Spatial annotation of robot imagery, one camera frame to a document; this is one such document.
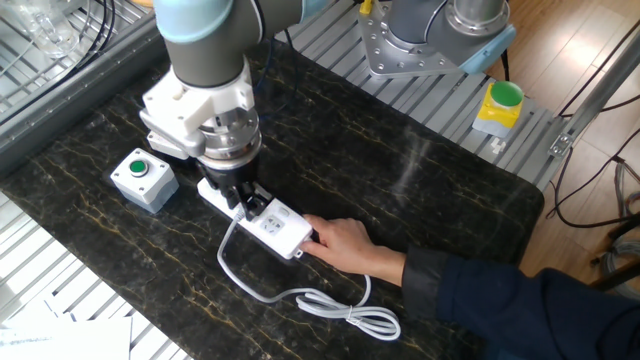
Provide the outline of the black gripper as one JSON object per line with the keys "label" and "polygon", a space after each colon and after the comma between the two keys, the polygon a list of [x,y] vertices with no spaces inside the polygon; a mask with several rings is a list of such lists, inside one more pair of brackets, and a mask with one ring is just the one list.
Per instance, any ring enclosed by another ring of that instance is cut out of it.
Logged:
{"label": "black gripper", "polygon": [[199,159],[199,169],[206,182],[213,189],[220,190],[230,209],[240,205],[247,220],[260,216],[273,200],[273,195],[256,182],[259,158],[233,169],[219,168],[220,164],[220,161],[207,157]]}

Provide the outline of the person's right hand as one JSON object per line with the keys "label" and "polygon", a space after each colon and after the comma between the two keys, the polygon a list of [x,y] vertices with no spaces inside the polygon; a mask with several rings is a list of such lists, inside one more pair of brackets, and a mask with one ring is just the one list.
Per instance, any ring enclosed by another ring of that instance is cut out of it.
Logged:
{"label": "person's right hand", "polygon": [[304,253],[326,262],[339,271],[367,275],[400,287],[406,255],[372,243],[361,221],[325,220],[305,215],[305,220],[318,233],[318,241],[301,245]]}

